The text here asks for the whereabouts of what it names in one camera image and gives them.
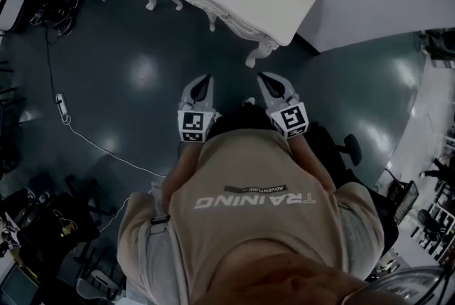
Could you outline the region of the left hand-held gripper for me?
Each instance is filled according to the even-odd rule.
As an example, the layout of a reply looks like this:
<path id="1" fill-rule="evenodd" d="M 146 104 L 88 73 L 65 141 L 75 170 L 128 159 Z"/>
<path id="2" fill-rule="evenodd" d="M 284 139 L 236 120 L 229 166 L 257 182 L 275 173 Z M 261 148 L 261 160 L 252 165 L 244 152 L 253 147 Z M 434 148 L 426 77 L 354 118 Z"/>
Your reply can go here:
<path id="1" fill-rule="evenodd" d="M 182 142 L 204 143 L 215 121 L 214 79 L 206 74 L 192 80 L 183 90 L 178 106 L 178 131 Z"/>

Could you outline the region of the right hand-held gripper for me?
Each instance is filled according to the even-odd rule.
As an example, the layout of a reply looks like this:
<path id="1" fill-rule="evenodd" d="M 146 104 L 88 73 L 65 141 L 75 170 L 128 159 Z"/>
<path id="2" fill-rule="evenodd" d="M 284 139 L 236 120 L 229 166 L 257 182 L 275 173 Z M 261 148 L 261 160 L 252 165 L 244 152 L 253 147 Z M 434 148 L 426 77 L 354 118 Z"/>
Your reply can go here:
<path id="1" fill-rule="evenodd" d="M 257 82 L 266 106 L 270 108 L 266 113 L 281 135 L 290 139 L 306 133 L 309 128 L 308 115 L 293 85 L 285 77 L 270 72 L 258 73 Z"/>

